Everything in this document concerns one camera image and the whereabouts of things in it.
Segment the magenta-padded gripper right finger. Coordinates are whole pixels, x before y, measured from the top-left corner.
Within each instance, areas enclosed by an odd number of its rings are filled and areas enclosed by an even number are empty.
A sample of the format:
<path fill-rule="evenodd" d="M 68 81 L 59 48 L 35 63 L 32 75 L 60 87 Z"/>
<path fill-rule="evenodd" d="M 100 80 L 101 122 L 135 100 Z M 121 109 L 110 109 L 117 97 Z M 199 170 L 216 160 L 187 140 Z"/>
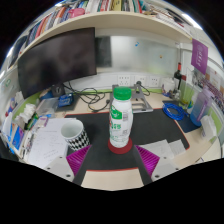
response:
<path fill-rule="evenodd" d="M 133 153 L 144 185 L 164 178 L 179 170 L 179 167 L 169 158 L 159 157 L 141 146 L 135 145 Z"/>

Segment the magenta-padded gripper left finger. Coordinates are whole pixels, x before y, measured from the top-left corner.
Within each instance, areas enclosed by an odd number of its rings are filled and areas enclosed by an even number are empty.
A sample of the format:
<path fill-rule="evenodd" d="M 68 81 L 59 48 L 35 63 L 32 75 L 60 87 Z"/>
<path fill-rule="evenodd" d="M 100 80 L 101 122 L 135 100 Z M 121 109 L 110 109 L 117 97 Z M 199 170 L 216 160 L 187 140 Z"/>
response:
<path fill-rule="evenodd" d="M 44 170 L 69 182 L 81 185 L 86 172 L 85 159 L 90 148 L 91 146 L 88 145 L 66 157 L 58 156 Z"/>

